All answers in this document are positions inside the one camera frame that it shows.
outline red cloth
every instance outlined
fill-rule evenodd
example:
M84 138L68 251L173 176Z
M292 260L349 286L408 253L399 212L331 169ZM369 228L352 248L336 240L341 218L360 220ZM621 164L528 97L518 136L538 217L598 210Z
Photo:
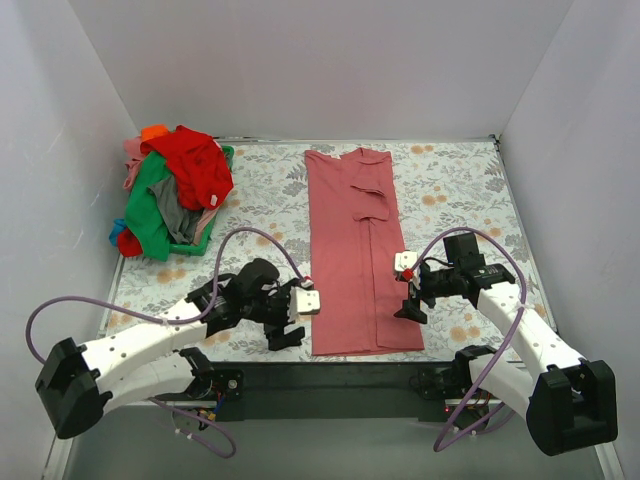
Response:
M391 154L359 148L333 158L307 151L311 277L322 297L313 355L423 350L420 326L393 314L407 284L393 259L404 251Z
M131 230L125 228L116 239L118 250L123 257L137 257L142 255L142 245Z
M233 188L224 152L206 133L179 125L173 133L143 142L140 150L155 150L167 159L178 201L189 210L218 208Z

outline flower pattern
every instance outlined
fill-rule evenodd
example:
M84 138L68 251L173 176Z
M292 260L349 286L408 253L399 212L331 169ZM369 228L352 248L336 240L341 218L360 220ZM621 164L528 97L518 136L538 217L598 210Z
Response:
M540 280L519 225L513 200L505 188L506 177L490 142L470 143L375 143L303 144L258 143L236 147L233 179L235 189L217 215L209 250L204 257L172 254L165 263L148 258L126 259L115 301L118 305L157 315L202 286L213 275L218 246L236 227L253 226L274 236L291 253L303 274L310 272L309 202L304 151L318 150L338 157L357 147L390 151L400 223L408 250L421 251L438 233L451 227L469 226L500 242L518 261L527 278L528 303L555 328ZM480 248L488 263L505 260L481 237ZM444 257L442 243L432 252ZM237 272L252 258L274 263L286 280L293 275L280 252L254 234L236 235L225 249L222 272ZM213 361L447 361L467 345L497 347L502 335L477 313L468 301L445 298L427 312L428 325L421 326L425 350L363 357L313 357L313 320L301 319L307 334L301 347L269 352L262 326L242 321L197 344ZM111 335L139 320L112 314L101 329ZM512 350L507 358L518 360Z

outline plastic bin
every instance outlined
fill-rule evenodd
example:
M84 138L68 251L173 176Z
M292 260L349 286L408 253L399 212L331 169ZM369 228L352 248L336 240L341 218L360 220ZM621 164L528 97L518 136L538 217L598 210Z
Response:
M224 146L222 147L222 151L224 152L224 156L227 159L227 165L229 165L229 170L232 170L233 166L233 147ZM169 247L169 252L177 253L178 255L197 255L202 256L207 251L207 246L209 245L209 237L211 236L211 230L213 230L213 225L216 223L218 216L213 217L213 220L209 222L207 228L204 229L202 234L202 240L200 240L200 245L178 245L171 244Z

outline blue cloth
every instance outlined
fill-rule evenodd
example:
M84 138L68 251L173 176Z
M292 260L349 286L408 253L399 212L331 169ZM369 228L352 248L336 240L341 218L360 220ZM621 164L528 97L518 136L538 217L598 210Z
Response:
M120 235L127 228L127 224L124 222L124 218L116 218L113 221L113 228L109 234L109 241L114 247L118 246L118 235Z

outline pink cloth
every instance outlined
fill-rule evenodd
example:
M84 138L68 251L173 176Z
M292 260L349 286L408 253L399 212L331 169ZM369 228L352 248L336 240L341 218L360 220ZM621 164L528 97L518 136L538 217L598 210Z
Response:
M124 151L129 155L129 160L125 162L125 165L129 170L129 174L122 185L122 188L127 192L130 192L133 188L133 184L136 181L142 162L147 157L140 151L141 143L142 139L140 137L130 138L123 142Z
M191 243L191 245L200 245L200 240L202 240L204 229L207 228L207 225L209 225L209 222L213 220L213 218L216 216L216 213L218 213L217 208L213 210L205 209L202 211L202 216L200 217L200 220L198 220L198 224L196 225L196 233L193 237L193 243Z
M407 295L393 258L404 250L391 154L359 148L340 159L307 151L311 277L321 311L313 355L423 350L420 326L393 314Z

